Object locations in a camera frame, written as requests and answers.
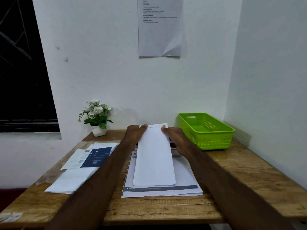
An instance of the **wood grain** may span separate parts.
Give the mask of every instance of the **wood grain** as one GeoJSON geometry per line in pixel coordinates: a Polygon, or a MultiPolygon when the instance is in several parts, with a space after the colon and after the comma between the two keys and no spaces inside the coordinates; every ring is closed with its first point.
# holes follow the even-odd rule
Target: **wood grain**
{"type": "MultiPolygon", "coordinates": [[[[89,134],[47,173],[59,173],[62,164],[76,149],[86,148],[93,142],[118,141],[124,134],[125,130],[108,130],[107,135],[101,137],[89,134]]],[[[232,140],[227,150],[206,153],[263,197],[283,216],[295,220],[307,219],[307,191],[236,140],[232,140]]],[[[222,214],[208,191],[204,191],[202,196],[190,197],[121,198],[128,162],[129,158],[114,189],[103,225],[224,222],[222,214]]],[[[3,211],[3,213],[22,212],[24,215],[14,223],[0,224],[0,228],[46,226],[69,197],[66,194],[44,192],[49,185],[43,183],[29,187],[3,211]]]]}

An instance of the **window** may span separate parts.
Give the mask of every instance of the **window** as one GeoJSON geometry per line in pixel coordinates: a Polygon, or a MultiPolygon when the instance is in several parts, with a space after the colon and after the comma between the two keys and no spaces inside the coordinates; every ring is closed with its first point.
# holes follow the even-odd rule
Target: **window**
{"type": "Polygon", "coordinates": [[[0,132],[59,132],[32,0],[0,0],[0,132]]]}

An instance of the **green plastic basket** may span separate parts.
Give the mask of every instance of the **green plastic basket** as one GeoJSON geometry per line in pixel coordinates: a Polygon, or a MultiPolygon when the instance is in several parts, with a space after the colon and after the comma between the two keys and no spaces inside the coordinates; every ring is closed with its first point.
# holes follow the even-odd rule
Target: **green plastic basket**
{"type": "Polygon", "coordinates": [[[179,127],[202,150],[229,148],[234,129],[207,113],[181,113],[179,127]]]}

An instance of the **person's hand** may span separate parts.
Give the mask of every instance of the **person's hand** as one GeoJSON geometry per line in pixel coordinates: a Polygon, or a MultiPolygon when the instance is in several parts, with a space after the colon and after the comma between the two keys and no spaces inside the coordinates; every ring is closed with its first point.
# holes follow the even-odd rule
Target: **person's hand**
{"type": "Polygon", "coordinates": [[[126,130],[126,134],[122,141],[136,145],[136,143],[141,139],[146,129],[147,124],[144,124],[141,127],[139,125],[130,125],[126,130]]]}
{"type": "Polygon", "coordinates": [[[167,134],[170,139],[177,146],[177,152],[181,155],[185,155],[186,149],[189,147],[193,147],[192,142],[185,136],[183,130],[178,127],[165,127],[164,125],[161,128],[161,131],[167,134]]]}

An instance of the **wall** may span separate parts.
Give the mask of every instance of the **wall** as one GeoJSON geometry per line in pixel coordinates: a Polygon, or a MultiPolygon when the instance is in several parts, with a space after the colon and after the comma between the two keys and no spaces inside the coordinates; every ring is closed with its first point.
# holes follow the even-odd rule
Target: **wall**
{"type": "Polygon", "coordinates": [[[77,115],[92,98],[114,107],[112,129],[223,119],[241,1],[184,0],[182,56],[139,58],[137,0],[33,0],[62,140],[0,138],[0,186],[30,185],[83,139],[77,115]]]}
{"type": "Polygon", "coordinates": [[[224,120],[307,188],[307,0],[243,0],[224,120]]]}

